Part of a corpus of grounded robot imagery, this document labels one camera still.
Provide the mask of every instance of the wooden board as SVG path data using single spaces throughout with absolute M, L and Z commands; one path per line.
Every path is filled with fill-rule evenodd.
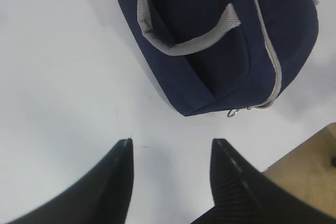
M 336 123 L 272 165 L 264 175 L 307 204 L 336 218 Z

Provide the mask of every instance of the white floor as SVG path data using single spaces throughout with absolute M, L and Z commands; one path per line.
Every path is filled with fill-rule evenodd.
M 294 83 L 272 108 L 227 119 L 184 118 L 165 104 L 117 0 L 0 0 L 0 223 L 133 137 L 127 223 L 189 224 L 213 205 L 213 138 L 263 170 L 336 122 L 336 2 L 320 2 L 319 40 Z

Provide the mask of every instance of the navy blue bag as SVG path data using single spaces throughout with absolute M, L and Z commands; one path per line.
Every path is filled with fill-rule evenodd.
M 313 0 L 118 0 L 170 103 L 184 116 L 267 108 L 318 35 Z

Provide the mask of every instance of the bag handle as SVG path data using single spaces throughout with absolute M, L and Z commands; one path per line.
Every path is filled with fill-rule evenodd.
M 180 44 L 168 44 L 153 29 L 149 0 L 138 0 L 137 17 L 142 35 L 156 49 L 169 56 L 190 55 L 209 48 L 222 39 L 227 32 L 241 24 L 233 4 L 230 3 L 226 6 L 217 25 L 207 33 Z

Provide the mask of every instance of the zipper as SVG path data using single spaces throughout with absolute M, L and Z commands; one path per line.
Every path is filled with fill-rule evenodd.
M 260 22 L 260 26 L 261 26 L 261 31 L 262 31 L 262 35 L 263 35 L 264 40 L 265 40 L 265 48 L 267 50 L 268 57 L 271 60 L 273 68 L 274 68 L 275 83 L 274 83 L 274 87 L 273 87 L 272 93 L 269 96 L 269 98 L 265 102 L 263 102 L 262 104 L 247 107 L 246 109 L 248 109 L 248 110 L 251 110 L 251 108 L 266 109 L 266 108 L 271 107 L 273 105 L 273 103 L 275 102 L 276 98 L 278 97 L 280 91 L 281 91 L 281 83 L 282 83 L 282 70 L 281 70 L 281 64 L 280 64 L 279 58 L 277 56 L 277 53 L 275 52 L 275 49 L 272 45 L 272 42 L 271 42 L 270 38 L 268 36 L 266 26 L 265 26 L 265 22 L 264 22 L 264 19 L 262 17 L 261 9 L 260 9 L 260 6 L 259 6 L 259 1 L 254 0 L 254 3 L 255 3 L 256 8 L 257 8 L 258 18 L 259 18 L 259 22 Z M 239 112 L 239 110 L 230 110 L 227 114 L 227 117 L 232 118 L 238 112 Z

